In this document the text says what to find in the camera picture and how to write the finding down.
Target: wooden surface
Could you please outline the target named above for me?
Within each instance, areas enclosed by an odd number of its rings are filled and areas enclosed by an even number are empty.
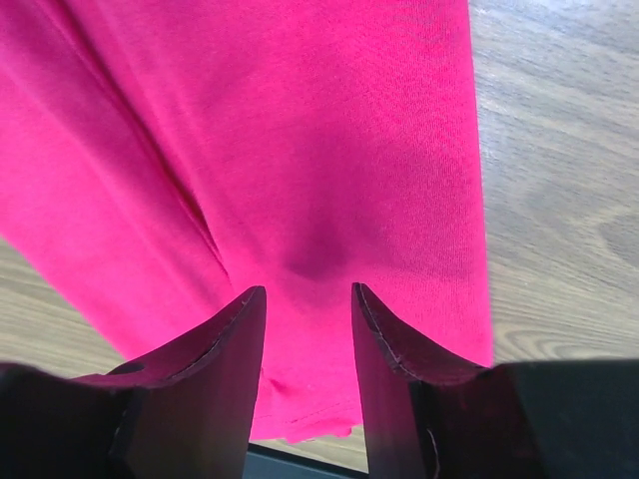
[[[497,360],[638,356],[639,3],[471,5]],[[0,245],[6,359],[67,376],[120,361]],[[276,445],[365,468],[360,429]]]

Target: pink fabric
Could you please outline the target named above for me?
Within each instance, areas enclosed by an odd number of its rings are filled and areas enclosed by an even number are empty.
[[[252,437],[361,422],[353,281],[491,360],[466,0],[0,7],[3,236],[127,357],[263,284]]]

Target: gray wood surface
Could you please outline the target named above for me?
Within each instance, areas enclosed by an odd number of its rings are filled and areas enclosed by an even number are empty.
[[[639,355],[639,3],[473,0],[497,360]],[[120,361],[0,245],[0,360]],[[362,433],[271,445],[365,468]]]

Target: bright pink garment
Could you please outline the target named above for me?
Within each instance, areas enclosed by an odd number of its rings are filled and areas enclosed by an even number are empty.
[[[0,6],[0,225],[127,357],[263,284],[253,439],[361,422],[354,281],[491,360],[466,0]]]

